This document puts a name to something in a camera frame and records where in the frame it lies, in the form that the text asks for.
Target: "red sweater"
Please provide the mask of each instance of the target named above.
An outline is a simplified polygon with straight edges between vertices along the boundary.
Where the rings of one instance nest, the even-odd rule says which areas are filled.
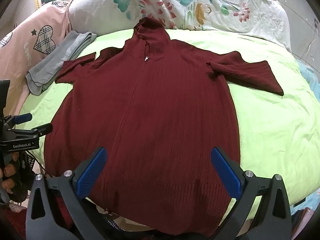
[[[47,172],[73,170],[103,146],[108,163],[90,195],[97,205],[165,233],[212,234],[230,197],[210,151],[220,146],[240,162],[226,80],[283,95],[268,62],[170,40],[149,18],[124,48],[94,59],[65,62],[56,79],[74,85],[45,138]]]

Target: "light green blanket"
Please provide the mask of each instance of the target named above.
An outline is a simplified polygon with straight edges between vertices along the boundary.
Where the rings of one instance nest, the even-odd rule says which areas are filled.
[[[271,42],[223,31],[168,30],[171,39],[201,49],[224,54],[234,50],[247,62],[267,60],[284,96],[229,84],[240,130],[241,167],[257,176],[281,174],[290,204],[300,201],[320,187],[320,104],[300,75],[294,57]],[[106,47],[122,47],[132,30],[100,36],[80,56]],[[72,89],[69,84],[53,84],[41,96],[30,95],[21,114],[31,112],[33,120],[19,125],[30,129],[50,122]],[[35,156],[43,160],[44,138]],[[234,204],[231,201],[228,211]],[[252,218],[259,198],[248,218]]]

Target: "blue gripper pad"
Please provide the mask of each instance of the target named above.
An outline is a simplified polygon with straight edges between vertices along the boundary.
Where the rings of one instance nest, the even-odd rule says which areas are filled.
[[[107,163],[107,158],[107,151],[99,147],[88,160],[81,162],[76,168],[72,185],[79,199],[89,196],[94,183]]]
[[[231,168],[231,163],[228,164],[220,151],[222,150],[216,147],[212,149],[211,163],[217,171],[230,197],[238,200],[242,194],[241,180]]]
[[[27,114],[21,114],[21,115],[15,116],[13,122],[14,122],[14,124],[21,124],[24,122],[29,122],[31,120],[32,120],[32,114],[27,113]]]

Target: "folded gray garment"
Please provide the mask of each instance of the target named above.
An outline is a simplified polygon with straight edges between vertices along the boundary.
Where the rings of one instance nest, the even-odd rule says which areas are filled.
[[[47,57],[32,67],[27,75],[30,92],[39,96],[53,83],[64,61],[76,59],[82,50],[96,39],[91,32],[81,34],[71,31]]]

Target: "metal screw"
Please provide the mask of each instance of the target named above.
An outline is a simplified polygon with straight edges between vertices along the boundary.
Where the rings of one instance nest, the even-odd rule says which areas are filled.
[[[64,175],[65,177],[70,177],[70,176],[72,175],[72,171],[71,171],[71,170],[67,170],[67,171],[65,171],[65,172],[63,173],[63,175]]]
[[[281,175],[279,175],[279,174],[276,174],[275,178],[276,178],[276,180],[281,180],[282,179]]]
[[[41,180],[42,179],[42,175],[41,174],[38,174],[37,176],[36,176],[36,180]]]
[[[246,171],[245,175],[249,178],[253,177],[253,172],[252,171]]]

